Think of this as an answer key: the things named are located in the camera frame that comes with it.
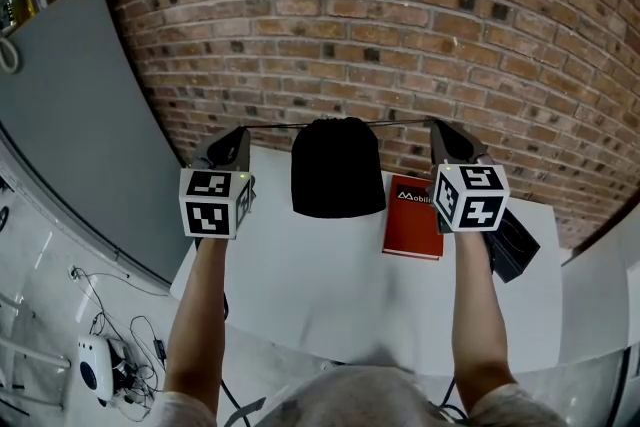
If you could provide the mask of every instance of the person's right arm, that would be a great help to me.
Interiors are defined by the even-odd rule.
[[[470,412],[487,393],[516,380],[509,370],[507,332],[482,234],[459,232],[455,238],[454,375]]]

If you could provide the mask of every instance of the white cube with markers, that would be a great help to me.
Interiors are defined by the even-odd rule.
[[[235,239],[251,210],[252,176],[244,171],[183,169],[180,211],[185,235]]]
[[[497,230],[508,199],[502,166],[438,166],[433,204],[454,232]]]

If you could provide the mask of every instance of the white table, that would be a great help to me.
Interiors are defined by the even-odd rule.
[[[423,375],[452,375],[455,246],[440,261],[384,255],[386,211],[354,219],[293,212],[291,154],[251,147],[256,201],[229,244],[228,322],[291,349],[347,363],[395,361]],[[345,170],[357,181],[358,170]],[[388,190],[390,175],[383,173]],[[553,209],[509,199],[541,248],[522,276],[494,277],[513,372],[558,363],[562,331],[560,251]],[[180,299],[195,250],[171,294]]]

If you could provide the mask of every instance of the brick wall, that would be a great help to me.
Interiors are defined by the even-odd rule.
[[[463,122],[572,247],[640,186],[640,0],[109,0],[186,156],[237,123]],[[386,169],[429,172],[420,125],[376,129]],[[254,131],[288,149],[294,131]]]

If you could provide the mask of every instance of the shirt sleeve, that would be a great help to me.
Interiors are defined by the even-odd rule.
[[[161,394],[151,408],[153,427],[216,427],[216,418],[202,402],[178,392]]]
[[[557,413],[536,401],[518,384],[487,393],[471,410],[471,425],[483,427],[566,427]]]

